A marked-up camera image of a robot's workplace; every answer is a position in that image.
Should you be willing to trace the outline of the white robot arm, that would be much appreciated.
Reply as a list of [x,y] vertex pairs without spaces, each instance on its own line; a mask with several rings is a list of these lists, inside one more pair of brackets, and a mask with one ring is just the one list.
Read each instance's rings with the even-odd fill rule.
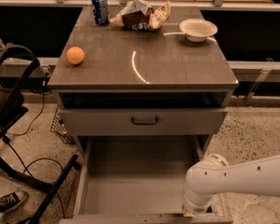
[[224,192],[280,197],[280,155],[235,165],[218,154],[203,158],[186,173],[183,208],[203,214],[213,196]]

